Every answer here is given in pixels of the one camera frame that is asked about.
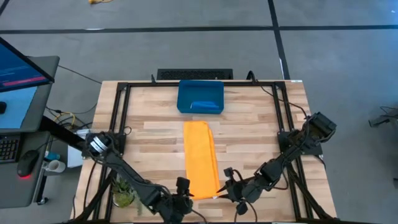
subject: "keyboard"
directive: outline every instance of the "keyboard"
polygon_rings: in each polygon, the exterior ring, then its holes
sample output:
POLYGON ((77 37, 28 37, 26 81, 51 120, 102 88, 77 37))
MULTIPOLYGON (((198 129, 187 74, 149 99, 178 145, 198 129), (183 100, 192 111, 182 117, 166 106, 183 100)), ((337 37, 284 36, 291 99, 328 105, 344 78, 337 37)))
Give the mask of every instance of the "keyboard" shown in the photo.
POLYGON ((0 164, 16 162, 21 145, 21 135, 0 135, 0 164))
POLYGON ((157 80, 232 80, 232 69, 158 69, 157 80))

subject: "blue tray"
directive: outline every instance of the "blue tray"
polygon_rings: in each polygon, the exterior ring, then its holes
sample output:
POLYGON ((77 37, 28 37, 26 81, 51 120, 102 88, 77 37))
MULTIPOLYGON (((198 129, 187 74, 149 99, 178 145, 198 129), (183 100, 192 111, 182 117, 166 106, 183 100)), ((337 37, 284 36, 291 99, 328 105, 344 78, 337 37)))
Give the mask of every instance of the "blue tray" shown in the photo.
POLYGON ((181 113, 220 114, 224 109, 224 83, 181 80, 177 108, 181 113))

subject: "concrete floor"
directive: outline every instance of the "concrete floor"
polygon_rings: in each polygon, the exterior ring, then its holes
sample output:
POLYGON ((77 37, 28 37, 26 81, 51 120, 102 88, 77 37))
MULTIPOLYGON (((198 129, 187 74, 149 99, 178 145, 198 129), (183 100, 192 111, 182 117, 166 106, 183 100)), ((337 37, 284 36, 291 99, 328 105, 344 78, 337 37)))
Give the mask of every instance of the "concrete floor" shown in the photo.
MULTIPOLYGON (((393 0, 275 0, 275 8, 281 26, 398 24, 393 0)), ((115 0, 95 6, 82 0, 11 0, 0 17, 2 30, 271 24, 266 0, 115 0)), ((273 31, 2 37, 26 55, 59 55, 61 65, 97 80, 148 80, 158 68, 232 68, 235 79, 248 70, 261 79, 282 78, 273 31)), ((398 133, 389 124, 371 129, 368 119, 382 113, 381 105, 398 106, 398 30, 283 31, 282 40, 291 79, 304 81, 311 110, 338 125, 323 146, 338 216, 396 223, 398 133)), ((85 111, 99 90, 59 68, 48 106, 85 111)), ((80 117, 89 122, 93 113, 80 117)), ((0 223, 67 220, 79 174, 77 169, 49 177, 48 204, 2 209, 0 223)))

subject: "monitor screen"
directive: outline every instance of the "monitor screen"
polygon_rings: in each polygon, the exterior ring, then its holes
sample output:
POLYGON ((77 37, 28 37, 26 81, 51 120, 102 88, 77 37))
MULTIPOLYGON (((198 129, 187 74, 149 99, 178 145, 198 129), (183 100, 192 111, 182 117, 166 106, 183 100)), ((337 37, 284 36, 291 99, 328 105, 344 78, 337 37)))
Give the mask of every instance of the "monitor screen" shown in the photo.
POLYGON ((43 85, 51 77, 4 40, 0 41, 0 92, 43 85))

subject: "wooden table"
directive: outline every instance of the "wooden table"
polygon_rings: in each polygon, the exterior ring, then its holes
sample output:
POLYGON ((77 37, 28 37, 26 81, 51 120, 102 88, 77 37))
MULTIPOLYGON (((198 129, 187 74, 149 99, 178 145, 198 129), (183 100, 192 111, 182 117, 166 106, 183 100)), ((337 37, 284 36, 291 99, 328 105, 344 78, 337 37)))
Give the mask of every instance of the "wooden table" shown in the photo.
MULTIPOLYGON (((93 128, 107 131, 111 119, 117 82, 103 82, 95 111, 93 128)), ((302 106, 309 114, 307 97, 302 82, 286 81, 289 101, 302 106)), ((279 130, 275 115, 274 100, 258 86, 226 86, 224 89, 224 111, 220 115, 181 114, 177 104, 177 87, 134 87, 131 88, 126 126, 132 128, 127 136, 123 159, 141 176, 150 181, 176 190, 177 177, 185 177, 185 155, 183 149, 183 122, 191 120, 207 121, 213 131, 220 185, 227 179, 223 169, 233 167, 240 170, 243 177, 250 177, 265 161, 279 155, 277 132, 279 130)), ((119 105, 119 116, 123 103, 119 105)), ((280 104, 287 119, 283 103, 280 104)), ((291 106, 294 125, 301 128, 302 112, 291 106)), ((328 185, 325 169, 313 156, 302 156, 303 168, 309 191, 318 203, 331 216, 336 216, 333 200, 328 185)), ((83 163, 78 188, 76 191, 76 214, 83 208, 83 199, 88 176, 93 166, 91 159, 83 163)), ((101 166, 97 165, 88 190, 87 203, 94 196, 100 178, 101 166)), ((285 181, 277 184, 285 186, 285 181)), ((300 191, 297 189, 300 210, 305 217, 305 207, 300 191)), ((100 218, 104 217, 106 192, 101 203, 100 218)), ((263 191, 254 207, 259 221, 294 221, 294 211, 289 190, 263 191)), ((235 203, 227 199, 205 199, 194 201, 194 209, 206 217, 209 222, 232 222, 235 203)), ((113 207, 111 222, 161 222, 159 215, 152 215, 144 208, 141 216, 132 207, 113 207)), ((185 222, 202 221, 191 213, 184 218, 185 222)), ((253 222, 252 210, 238 217, 238 221, 253 222)))

